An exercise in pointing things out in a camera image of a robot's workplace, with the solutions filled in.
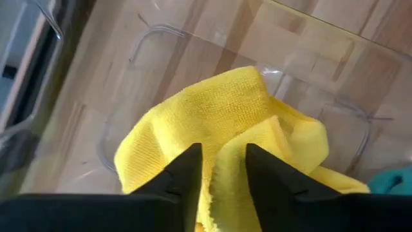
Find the transparent glass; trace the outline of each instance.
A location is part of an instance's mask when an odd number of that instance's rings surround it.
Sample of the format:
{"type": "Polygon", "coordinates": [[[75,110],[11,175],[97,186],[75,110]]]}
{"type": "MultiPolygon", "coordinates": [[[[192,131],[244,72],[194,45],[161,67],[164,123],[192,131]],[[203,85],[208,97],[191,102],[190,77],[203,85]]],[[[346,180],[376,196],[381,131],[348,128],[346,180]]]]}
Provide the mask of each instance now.
{"type": "Polygon", "coordinates": [[[411,162],[410,57],[272,1],[115,2],[97,0],[20,192],[120,193],[113,155],[139,118],[245,65],[326,125],[323,165],[367,181],[411,162]]]}
{"type": "Polygon", "coordinates": [[[62,45],[54,16],[59,3],[0,1],[0,197],[19,192],[35,157],[36,124],[62,45]]]}

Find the yellow microfiber cloth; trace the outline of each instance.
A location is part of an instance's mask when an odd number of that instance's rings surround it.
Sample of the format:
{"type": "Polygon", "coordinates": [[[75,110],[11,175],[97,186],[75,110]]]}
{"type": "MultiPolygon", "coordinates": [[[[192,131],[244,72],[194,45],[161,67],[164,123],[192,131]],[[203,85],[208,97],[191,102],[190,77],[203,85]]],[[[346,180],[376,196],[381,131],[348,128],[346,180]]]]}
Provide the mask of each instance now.
{"type": "Polygon", "coordinates": [[[123,192],[145,184],[195,142],[203,153],[197,221],[205,231],[260,230],[247,185],[247,143],[341,193],[369,191],[319,166],[328,155],[324,126],[271,97],[254,67],[194,84],[147,112],[115,156],[123,192]]]}

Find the clear plastic container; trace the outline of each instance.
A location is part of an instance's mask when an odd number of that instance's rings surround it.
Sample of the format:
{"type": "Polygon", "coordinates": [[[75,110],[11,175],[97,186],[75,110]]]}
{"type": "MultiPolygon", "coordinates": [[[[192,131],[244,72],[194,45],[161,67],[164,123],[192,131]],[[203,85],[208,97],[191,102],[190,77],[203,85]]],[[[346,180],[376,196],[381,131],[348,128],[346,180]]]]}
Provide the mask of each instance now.
{"type": "MultiPolygon", "coordinates": [[[[410,57],[272,1],[97,0],[20,192],[120,193],[113,156],[139,118],[246,65],[325,124],[324,166],[367,181],[411,162],[410,57]]],[[[0,138],[37,132],[41,112],[0,138]]]]}

